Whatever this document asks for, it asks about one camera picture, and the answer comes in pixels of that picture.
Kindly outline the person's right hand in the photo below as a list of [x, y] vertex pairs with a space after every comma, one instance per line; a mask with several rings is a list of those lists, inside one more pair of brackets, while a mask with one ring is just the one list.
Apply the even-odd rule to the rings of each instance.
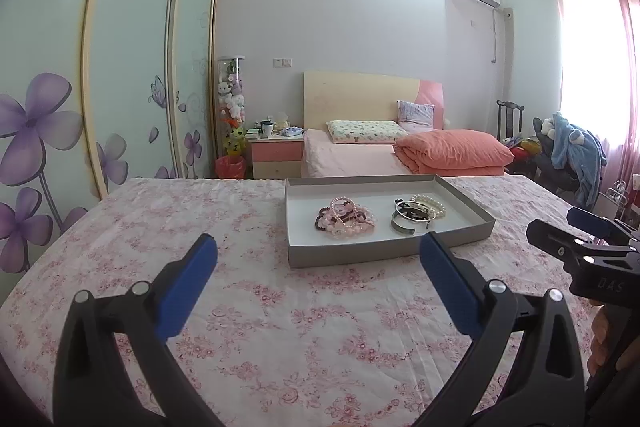
[[610, 329], [610, 322], [606, 316], [603, 303], [594, 300], [590, 300], [589, 303], [593, 308], [598, 309], [591, 323], [592, 340], [587, 361], [588, 373], [593, 377], [608, 359], [608, 330]]

